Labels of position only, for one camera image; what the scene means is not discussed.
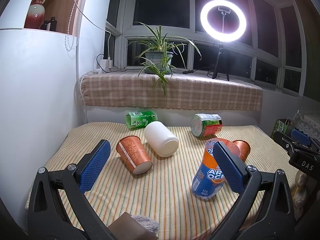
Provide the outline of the striped yellow table cloth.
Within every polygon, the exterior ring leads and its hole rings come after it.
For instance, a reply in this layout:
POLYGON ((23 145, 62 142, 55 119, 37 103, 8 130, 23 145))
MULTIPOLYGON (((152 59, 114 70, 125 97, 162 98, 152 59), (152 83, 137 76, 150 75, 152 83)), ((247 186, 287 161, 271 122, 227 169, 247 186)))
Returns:
POLYGON ((57 153, 44 166, 48 171, 77 164, 100 140, 111 145, 110 156, 90 191, 85 192, 93 210, 116 239, 213 239, 213 232, 232 208, 238 193, 227 180, 208 200, 191 190, 202 162, 205 143, 212 138, 244 140, 251 152, 244 162, 262 172, 285 172, 292 190, 296 169, 287 153, 256 126, 226 126, 218 135, 197 138, 189 127, 169 129, 179 139, 178 150, 163 158, 144 138, 144 129, 130 132, 124 124, 92 122, 69 132, 57 153), (116 151, 119 140, 138 136, 152 161, 152 168, 135 175, 116 151))

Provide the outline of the lying orange paper cup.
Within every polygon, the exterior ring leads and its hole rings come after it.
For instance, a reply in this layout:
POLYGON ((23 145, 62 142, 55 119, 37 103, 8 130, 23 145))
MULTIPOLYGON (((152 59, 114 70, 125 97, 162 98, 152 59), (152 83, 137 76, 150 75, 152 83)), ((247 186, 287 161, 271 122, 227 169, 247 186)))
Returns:
POLYGON ((116 151, 129 171, 135 175, 143 174, 152 168, 152 161, 138 136, 121 138, 116 145, 116 151))

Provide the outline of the blue orange Arctic Ocean cup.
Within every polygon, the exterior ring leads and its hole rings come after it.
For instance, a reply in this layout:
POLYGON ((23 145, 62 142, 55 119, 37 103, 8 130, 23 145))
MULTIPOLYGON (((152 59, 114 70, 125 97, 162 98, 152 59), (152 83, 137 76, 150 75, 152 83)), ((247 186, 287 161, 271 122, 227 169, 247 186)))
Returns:
POLYGON ((236 156, 240 156, 240 149, 234 142, 222 138, 212 138, 205 143, 202 162, 193 178, 191 185, 192 193, 200 199, 208 200, 214 197, 223 187, 225 176, 214 159, 214 144, 223 142, 236 156))

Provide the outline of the green tissue box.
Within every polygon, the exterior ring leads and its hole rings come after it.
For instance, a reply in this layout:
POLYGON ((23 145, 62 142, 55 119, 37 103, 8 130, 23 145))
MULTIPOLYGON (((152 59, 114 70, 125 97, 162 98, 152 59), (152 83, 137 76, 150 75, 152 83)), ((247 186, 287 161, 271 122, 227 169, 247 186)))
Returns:
POLYGON ((274 134, 276 132, 281 132, 281 133, 285 133, 287 128, 292 124, 292 120, 290 118, 286 118, 286 119, 277 119, 274 129, 272 131, 271 134, 271 138, 274 138, 274 134))

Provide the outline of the white power adapter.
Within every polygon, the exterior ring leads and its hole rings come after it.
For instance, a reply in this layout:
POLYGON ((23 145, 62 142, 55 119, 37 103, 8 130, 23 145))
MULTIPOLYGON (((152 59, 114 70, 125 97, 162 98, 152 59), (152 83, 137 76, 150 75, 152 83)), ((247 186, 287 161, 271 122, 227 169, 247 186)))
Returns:
POLYGON ((108 59, 100 59, 97 61, 98 67, 101 69, 103 73, 110 73, 112 72, 113 61, 108 59))

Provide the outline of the red white vase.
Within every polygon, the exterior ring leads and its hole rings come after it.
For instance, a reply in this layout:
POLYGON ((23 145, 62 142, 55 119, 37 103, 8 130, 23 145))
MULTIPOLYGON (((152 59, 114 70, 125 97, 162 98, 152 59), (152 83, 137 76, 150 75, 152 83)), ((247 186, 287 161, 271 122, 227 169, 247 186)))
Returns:
POLYGON ((29 6, 24 27, 28 29, 39 29, 45 15, 43 4, 46 0, 32 0, 29 6))

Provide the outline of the green red label cup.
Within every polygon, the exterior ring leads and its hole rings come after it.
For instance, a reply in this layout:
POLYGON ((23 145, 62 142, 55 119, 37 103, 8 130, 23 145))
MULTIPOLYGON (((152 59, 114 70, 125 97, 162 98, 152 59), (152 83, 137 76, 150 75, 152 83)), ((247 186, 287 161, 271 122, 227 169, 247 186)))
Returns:
POLYGON ((196 137, 215 135, 222 129, 222 119, 218 114, 195 114, 190 129, 196 137))

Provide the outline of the white lace cloth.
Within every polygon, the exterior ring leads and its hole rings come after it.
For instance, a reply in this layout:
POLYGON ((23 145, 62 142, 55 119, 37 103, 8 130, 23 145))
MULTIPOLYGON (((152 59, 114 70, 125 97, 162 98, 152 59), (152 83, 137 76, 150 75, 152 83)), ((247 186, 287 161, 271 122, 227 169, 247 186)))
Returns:
POLYGON ((308 113, 306 111, 298 110, 293 119, 296 129, 303 132, 313 139, 319 140, 320 124, 319 113, 308 113))

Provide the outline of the spider plant in pot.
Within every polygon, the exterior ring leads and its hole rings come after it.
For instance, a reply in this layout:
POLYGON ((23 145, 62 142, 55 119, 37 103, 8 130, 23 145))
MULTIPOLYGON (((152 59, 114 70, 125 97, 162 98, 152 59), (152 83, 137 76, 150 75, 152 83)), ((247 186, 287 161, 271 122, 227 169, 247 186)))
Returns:
POLYGON ((151 34, 150 36, 143 36, 142 38, 137 38, 131 42, 145 47, 145 49, 137 56, 138 59, 144 60, 141 63, 142 69, 139 72, 142 73, 147 70, 151 74, 156 75, 158 79, 155 84, 160 84, 164 95, 167 95, 166 85, 169 81, 166 76, 172 76, 173 69, 176 68, 171 64, 174 55, 181 58, 183 66, 185 67, 185 60, 182 55, 185 46, 192 46, 198 55, 201 55, 201 52, 197 45, 188 38, 177 35, 163 35, 161 25, 151 27, 143 22, 138 22, 138 24, 148 29, 151 34))

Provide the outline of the upright orange paper cup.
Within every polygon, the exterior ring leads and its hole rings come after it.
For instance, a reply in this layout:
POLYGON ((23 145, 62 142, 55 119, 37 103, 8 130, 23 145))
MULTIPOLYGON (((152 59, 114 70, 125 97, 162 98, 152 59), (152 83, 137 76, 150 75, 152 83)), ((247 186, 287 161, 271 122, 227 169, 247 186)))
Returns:
POLYGON ((251 152, 251 147, 248 142, 244 140, 235 140, 233 143, 239 148, 240 150, 240 159, 245 162, 247 157, 251 152))

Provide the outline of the green tea label cup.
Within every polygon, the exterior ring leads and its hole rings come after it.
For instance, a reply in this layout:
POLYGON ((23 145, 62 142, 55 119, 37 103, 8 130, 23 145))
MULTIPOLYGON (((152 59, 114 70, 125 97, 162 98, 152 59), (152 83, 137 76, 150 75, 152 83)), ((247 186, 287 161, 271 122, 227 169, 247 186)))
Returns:
POLYGON ((153 111, 129 112, 125 118, 127 128, 130 130, 145 128, 149 123, 157 120, 158 116, 153 111))

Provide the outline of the beige plaid cloth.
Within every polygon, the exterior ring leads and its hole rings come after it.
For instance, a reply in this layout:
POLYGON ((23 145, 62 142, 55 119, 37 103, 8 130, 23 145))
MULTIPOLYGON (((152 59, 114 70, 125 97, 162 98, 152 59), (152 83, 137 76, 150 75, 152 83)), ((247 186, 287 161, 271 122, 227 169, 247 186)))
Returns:
POLYGON ((260 111, 263 90, 241 80, 196 75, 168 75, 162 86, 157 75, 137 72, 88 74, 81 84, 84 103, 95 107, 133 107, 192 111, 260 111))

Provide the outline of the white plastic cup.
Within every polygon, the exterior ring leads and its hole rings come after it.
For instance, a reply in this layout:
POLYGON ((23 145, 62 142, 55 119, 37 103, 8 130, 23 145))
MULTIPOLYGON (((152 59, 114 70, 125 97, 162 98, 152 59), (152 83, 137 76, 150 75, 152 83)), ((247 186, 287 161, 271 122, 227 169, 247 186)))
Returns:
POLYGON ((144 138, 157 155, 166 158, 173 155, 179 147, 179 139, 162 122, 154 121, 144 129, 144 138))

